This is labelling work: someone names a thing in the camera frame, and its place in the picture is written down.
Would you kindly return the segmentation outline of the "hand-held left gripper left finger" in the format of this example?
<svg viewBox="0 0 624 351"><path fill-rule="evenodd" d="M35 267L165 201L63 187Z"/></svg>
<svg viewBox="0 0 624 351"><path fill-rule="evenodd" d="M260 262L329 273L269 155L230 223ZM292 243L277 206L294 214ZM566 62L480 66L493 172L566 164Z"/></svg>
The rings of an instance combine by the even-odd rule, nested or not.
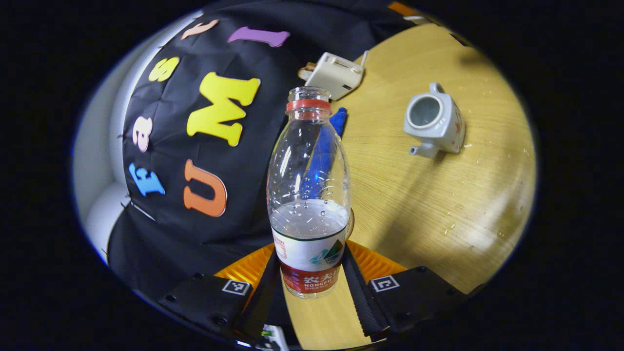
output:
<svg viewBox="0 0 624 351"><path fill-rule="evenodd" d="M207 334L257 342L278 283L279 260L274 244L269 244L218 273L195 273L157 304Z"/></svg>

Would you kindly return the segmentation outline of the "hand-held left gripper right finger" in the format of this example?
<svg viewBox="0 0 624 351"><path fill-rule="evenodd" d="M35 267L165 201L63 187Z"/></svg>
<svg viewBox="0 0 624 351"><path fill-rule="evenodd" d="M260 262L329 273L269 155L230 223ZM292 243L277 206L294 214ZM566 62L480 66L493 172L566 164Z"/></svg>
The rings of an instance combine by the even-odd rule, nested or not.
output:
<svg viewBox="0 0 624 351"><path fill-rule="evenodd" d="M372 341L411 331L471 296L425 265L407 269L352 240L342 264L357 318Z"/></svg>

